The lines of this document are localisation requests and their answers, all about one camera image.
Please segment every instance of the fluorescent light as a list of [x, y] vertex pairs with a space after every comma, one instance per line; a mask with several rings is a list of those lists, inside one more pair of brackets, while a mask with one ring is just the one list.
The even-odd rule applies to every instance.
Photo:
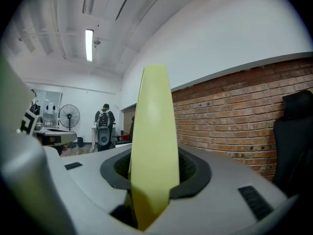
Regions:
[[86, 30], [86, 57], [87, 61], [92, 62], [92, 40], [93, 40], [93, 30]]

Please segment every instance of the chair headrest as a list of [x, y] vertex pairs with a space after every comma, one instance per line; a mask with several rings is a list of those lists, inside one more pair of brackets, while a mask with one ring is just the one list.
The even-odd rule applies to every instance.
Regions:
[[284, 117], [297, 118], [313, 115], [313, 94], [308, 90], [283, 97]]

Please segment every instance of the white ceiling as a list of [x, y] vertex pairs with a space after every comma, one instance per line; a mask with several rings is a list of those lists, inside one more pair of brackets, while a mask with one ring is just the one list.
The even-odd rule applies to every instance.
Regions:
[[[7, 59], [49, 56], [123, 75], [148, 39], [193, 0], [24, 0], [6, 29]], [[93, 62], [85, 30], [94, 30]]]

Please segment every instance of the fan stand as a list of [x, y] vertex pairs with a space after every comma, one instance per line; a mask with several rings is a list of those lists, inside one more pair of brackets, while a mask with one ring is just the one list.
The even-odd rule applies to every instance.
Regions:
[[[69, 121], [69, 123], [68, 123], [68, 130], [70, 131], [70, 119], [72, 118], [72, 114], [69, 113], [69, 114], [67, 115], [67, 118], [68, 118], [68, 121]], [[74, 147], [76, 147], [76, 144], [73, 143], [73, 142], [71, 142], [71, 143], [69, 143], [69, 144], [67, 145], [67, 148], [74, 148]]]

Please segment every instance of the desk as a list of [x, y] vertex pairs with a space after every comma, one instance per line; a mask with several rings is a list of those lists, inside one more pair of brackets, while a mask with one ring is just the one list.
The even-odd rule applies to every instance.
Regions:
[[[115, 127], [112, 128], [111, 137], [112, 137], [113, 133], [115, 133]], [[92, 150], [94, 150], [94, 146], [96, 145], [96, 142], [97, 142], [97, 126], [94, 125], [91, 128], [91, 145], [92, 145]]]

